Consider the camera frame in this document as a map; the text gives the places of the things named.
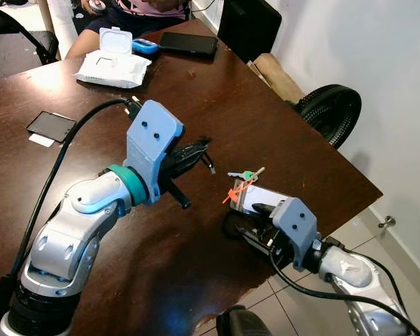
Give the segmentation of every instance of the pink shirt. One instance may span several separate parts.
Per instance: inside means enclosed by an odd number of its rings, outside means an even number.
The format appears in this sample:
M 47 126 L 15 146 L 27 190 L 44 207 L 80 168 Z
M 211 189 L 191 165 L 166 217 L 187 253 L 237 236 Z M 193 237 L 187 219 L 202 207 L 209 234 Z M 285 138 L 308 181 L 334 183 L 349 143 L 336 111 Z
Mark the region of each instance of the pink shirt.
M 151 7 L 148 2 L 143 2 L 142 0 L 115 1 L 119 5 L 119 7 L 121 7 L 125 12 L 128 12 L 130 14 L 185 19 L 183 5 L 179 5 L 179 9 L 173 8 L 172 10 L 168 10 L 166 12 L 160 12 L 157 9 Z

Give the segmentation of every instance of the wet wipes package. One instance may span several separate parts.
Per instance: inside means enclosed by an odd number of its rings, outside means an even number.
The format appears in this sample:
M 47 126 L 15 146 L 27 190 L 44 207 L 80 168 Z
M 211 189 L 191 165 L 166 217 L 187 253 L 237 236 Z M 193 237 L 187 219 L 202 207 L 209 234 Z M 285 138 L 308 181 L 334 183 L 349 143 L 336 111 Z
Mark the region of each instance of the wet wipes package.
M 99 50 L 88 53 L 74 76 L 84 82 L 135 88 L 143 82 L 149 59 L 132 55 L 132 34 L 112 27 L 99 29 Z

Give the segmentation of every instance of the black cable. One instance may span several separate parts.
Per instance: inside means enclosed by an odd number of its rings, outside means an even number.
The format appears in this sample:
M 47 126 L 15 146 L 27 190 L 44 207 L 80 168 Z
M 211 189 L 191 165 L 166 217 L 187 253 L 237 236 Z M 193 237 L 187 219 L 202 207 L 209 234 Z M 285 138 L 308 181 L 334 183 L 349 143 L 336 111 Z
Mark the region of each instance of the black cable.
M 205 11 L 206 9 L 209 9 L 209 7 L 211 6 L 211 5 L 213 5 L 213 2 L 215 2 L 215 0 L 213 0 L 206 8 L 204 8 L 204 9 L 199 9 L 199 10 L 192 10 L 191 11 L 191 13 L 196 13 L 196 12 L 202 12 L 202 11 Z
M 415 335 L 420 336 L 420 330 L 416 328 L 415 325 L 412 324 L 407 318 L 405 318 L 402 314 L 398 313 L 397 311 L 393 310 L 389 306 L 385 305 L 384 303 L 370 299 L 369 297 L 363 297 L 358 295 L 347 295 L 347 294 L 337 294 L 337 293 L 325 293 L 319 292 L 316 290 L 311 290 L 305 287 L 301 287 L 300 285 L 296 284 L 294 281 L 289 279 L 277 266 L 275 259 L 274 259 L 274 251 L 275 246 L 272 246 L 269 251 L 269 259 L 271 260 L 271 264 L 280 278 L 282 278 L 289 286 L 294 288 L 295 290 L 310 296 L 314 296 L 315 298 L 321 299 L 328 299 L 328 300 L 342 300 L 342 301 L 357 301 L 357 302 L 364 302 L 368 303 L 369 305 L 377 306 L 386 312 L 392 314 L 397 319 L 399 319 L 402 323 L 404 323 L 411 331 L 414 332 Z
M 42 191 L 37 199 L 36 205 L 34 206 L 33 212 L 31 214 L 31 218 L 29 219 L 29 222 L 27 224 L 27 228 L 25 229 L 25 233 L 22 238 L 22 243 L 20 244 L 19 251 L 17 252 L 17 256 L 15 257 L 13 268 L 11 269 L 11 272 L 9 274 L 12 278 L 17 278 L 18 272 L 25 261 L 24 256 L 27 252 L 28 242 L 31 237 L 31 233 L 33 231 L 34 225 L 36 224 L 37 216 L 39 215 L 39 211 L 41 210 L 42 203 L 47 195 L 48 189 L 51 186 L 51 183 L 55 179 L 56 173 L 58 169 L 60 168 L 60 165 L 64 159 L 65 153 L 67 152 L 67 149 L 69 149 L 69 145 L 74 139 L 76 133 L 78 133 L 79 129 L 84 126 L 84 124 L 91 119 L 92 116 L 100 112 L 102 109 L 105 109 L 106 107 L 116 105 L 116 104 L 128 104 L 130 100 L 119 98 L 114 99 L 111 101 L 107 101 L 103 104 L 100 104 L 90 110 L 86 115 L 84 115 L 78 123 L 71 129 L 70 133 L 67 135 L 64 145 L 61 148 L 61 151 L 59 152 L 56 162 L 53 165 L 53 168 L 51 169 L 50 174 L 48 175 L 47 181 L 45 182 Z
M 383 264 L 381 264 L 379 261 L 375 260 L 374 258 L 369 257 L 368 255 L 364 255 L 355 251 L 350 251 L 347 248 L 344 248 L 344 251 L 346 251 L 347 253 L 353 253 L 353 254 L 357 254 L 358 256 L 362 256 L 370 260 L 372 263 L 376 264 L 381 269 L 383 269 L 383 271 L 387 274 L 387 277 L 392 283 L 392 287 L 393 287 L 393 290 L 395 291 L 395 295 L 397 296 L 398 303 L 400 303 L 400 306 L 402 307 L 402 309 L 405 311 L 407 315 L 405 304 L 403 303 L 403 299 L 401 298 L 400 291 L 398 290 L 397 283 L 395 282 L 395 279 L 393 278 L 392 273 Z

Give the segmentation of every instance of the person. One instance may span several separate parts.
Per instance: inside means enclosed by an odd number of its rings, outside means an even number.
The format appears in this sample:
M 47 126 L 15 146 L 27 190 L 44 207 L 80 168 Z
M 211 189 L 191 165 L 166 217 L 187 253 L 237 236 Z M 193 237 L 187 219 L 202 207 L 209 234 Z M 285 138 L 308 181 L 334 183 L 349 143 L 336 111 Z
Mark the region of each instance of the person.
M 92 0 L 100 7 L 99 0 Z M 132 33 L 132 38 L 155 32 L 188 19 L 188 0 L 110 0 L 103 15 L 93 11 L 89 0 L 81 0 L 81 6 L 89 14 L 97 16 L 79 34 L 70 47 L 66 58 L 82 56 L 99 49 L 99 28 L 119 27 Z

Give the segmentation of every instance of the keys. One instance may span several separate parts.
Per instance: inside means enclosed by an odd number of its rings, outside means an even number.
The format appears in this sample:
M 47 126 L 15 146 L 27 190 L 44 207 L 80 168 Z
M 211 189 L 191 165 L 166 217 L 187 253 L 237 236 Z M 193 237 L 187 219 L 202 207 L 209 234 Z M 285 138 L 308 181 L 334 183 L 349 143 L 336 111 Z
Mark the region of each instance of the keys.
M 255 182 L 255 181 L 258 180 L 258 175 L 260 175 L 261 173 L 263 173 L 264 170 L 265 170 L 265 168 L 264 167 L 261 167 L 261 168 L 259 168 L 258 171 L 255 171 L 255 172 L 254 171 L 250 171 L 250 170 L 246 170 L 246 171 L 244 171 L 242 173 L 232 173 L 232 172 L 229 172 L 229 173 L 227 173 L 227 175 L 228 176 L 231 176 L 231 177 L 239 177 L 241 179 L 244 179 L 245 181 L 247 181 L 247 180 L 253 180 Z

